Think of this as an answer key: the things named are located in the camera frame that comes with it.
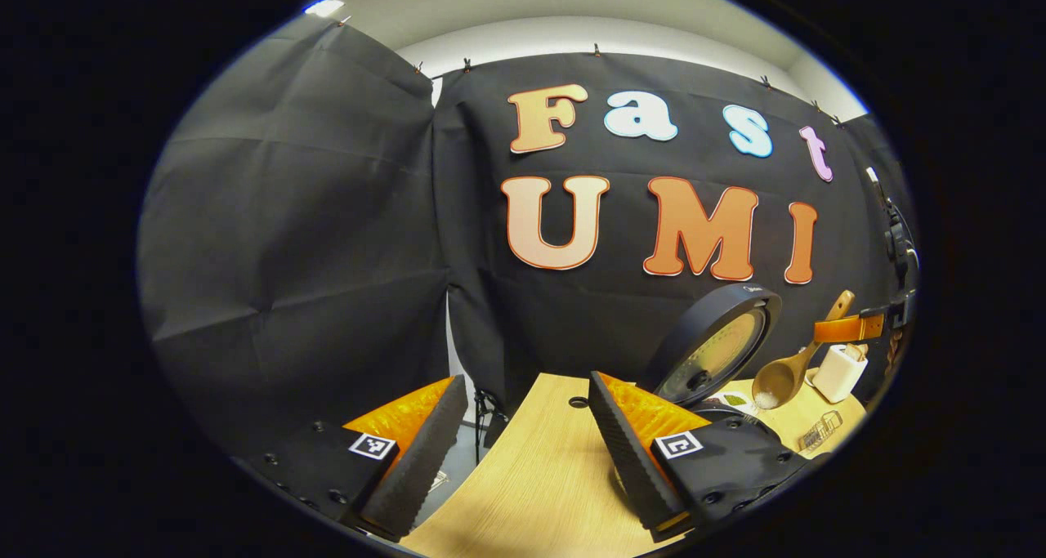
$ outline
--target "white letter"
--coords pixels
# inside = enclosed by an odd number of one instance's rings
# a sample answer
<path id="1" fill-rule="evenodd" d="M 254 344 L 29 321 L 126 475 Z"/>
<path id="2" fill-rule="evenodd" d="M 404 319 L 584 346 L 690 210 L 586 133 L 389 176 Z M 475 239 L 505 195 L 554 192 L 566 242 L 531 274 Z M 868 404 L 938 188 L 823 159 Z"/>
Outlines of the white letter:
<path id="1" fill-rule="evenodd" d="M 635 107 L 626 107 L 635 103 Z M 639 137 L 645 135 L 658 141 L 667 141 L 679 133 L 679 128 L 668 119 L 668 105 L 656 94 L 627 90 L 607 98 L 611 107 L 620 107 L 607 113 L 602 124 L 614 135 Z"/>

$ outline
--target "wooden spoon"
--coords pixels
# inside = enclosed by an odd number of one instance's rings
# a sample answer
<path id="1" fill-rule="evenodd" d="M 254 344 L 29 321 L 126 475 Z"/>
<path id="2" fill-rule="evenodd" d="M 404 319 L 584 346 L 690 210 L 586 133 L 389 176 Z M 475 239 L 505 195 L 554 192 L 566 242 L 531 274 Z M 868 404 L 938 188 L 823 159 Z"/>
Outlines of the wooden spoon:
<path id="1" fill-rule="evenodd" d="M 824 320 L 834 321 L 842 318 L 849 311 L 852 302 L 854 293 L 844 290 Z M 802 386 L 802 377 L 806 374 L 811 358 L 820 347 L 820 341 L 811 341 L 810 345 L 800 350 L 798 354 L 774 360 L 759 369 L 755 374 L 755 380 L 752 381 L 752 398 L 755 400 L 755 405 L 760 409 L 772 409 L 792 401 Z"/>

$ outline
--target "white wall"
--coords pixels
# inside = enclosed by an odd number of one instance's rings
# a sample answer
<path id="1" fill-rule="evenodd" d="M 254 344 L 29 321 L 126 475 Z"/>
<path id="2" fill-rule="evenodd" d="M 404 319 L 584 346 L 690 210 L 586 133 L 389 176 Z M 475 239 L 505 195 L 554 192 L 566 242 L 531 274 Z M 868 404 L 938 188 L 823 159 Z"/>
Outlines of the white wall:
<path id="1" fill-rule="evenodd" d="M 430 77 L 460 69 L 463 58 L 473 66 L 486 62 L 539 55 L 593 51 L 639 53 L 683 60 L 729 70 L 758 81 L 766 75 L 784 92 L 809 98 L 788 71 L 735 47 L 670 27 L 601 17 L 536 17 L 487 23 L 434 37 L 397 49 L 396 53 Z M 441 81 L 433 82 L 433 104 Z"/>
<path id="2" fill-rule="evenodd" d="M 868 112 L 845 83 L 806 51 L 799 55 L 788 73 L 806 91 L 808 102 L 817 101 L 818 107 L 840 120 L 849 120 Z"/>
<path id="3" fill-rule="evenodd" d="M 476 403 L 473 401 L 476 395 L 476 386 L 472 382 L 472 378 L 469 377 L 464 369 L 461 367 L 461 360 L 458 358 L 457 350 L 454 349 L 454 334 L 451 332 L 451 299 L 447 298 L 447 353 L 450 355 L 450 369 L 451 376 L 456 374 L 464 376 L 464 392 L 469 398 L 469 406 L 464 409 L 464 417 L 461 421 L 467 421 L 469 423 L 476 423 Z M 485 424 L 490 425 L 491 416 L 484 418 Z"/>

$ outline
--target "pink letter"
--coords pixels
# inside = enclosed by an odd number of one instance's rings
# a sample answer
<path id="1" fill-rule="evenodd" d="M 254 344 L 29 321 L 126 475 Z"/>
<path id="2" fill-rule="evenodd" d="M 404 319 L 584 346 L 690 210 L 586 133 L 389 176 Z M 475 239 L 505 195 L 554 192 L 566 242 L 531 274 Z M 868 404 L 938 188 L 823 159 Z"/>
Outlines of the pink letter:
<path id="1" fill-rule="evenodd" d="M 817 175 L 821 177 L 821 180 L 825 182 L 832 181 L 832 169 L 824 163 L 824 141 L 817 138 L 817 133 L 814 133 L 814 127 L 803 127 L 799 130 L 799 136 L 806 140 L 806 148 L 810 150 L 810 159 L 814 160 L 814 170 L 817 171 Z"/>

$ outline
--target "white powder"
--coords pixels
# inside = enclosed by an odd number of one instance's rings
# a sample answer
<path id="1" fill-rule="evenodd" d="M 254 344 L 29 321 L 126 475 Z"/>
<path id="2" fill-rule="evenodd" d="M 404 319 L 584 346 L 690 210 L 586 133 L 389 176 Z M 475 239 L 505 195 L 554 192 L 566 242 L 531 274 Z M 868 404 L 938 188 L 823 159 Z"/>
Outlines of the white powder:
<path id="1" fill-rule="evenodd" d="M 755 405 L 759 408 L 772 409 L 777 406 L 777 397 L 774 397 L 766 390 L 755 394 Z"/>

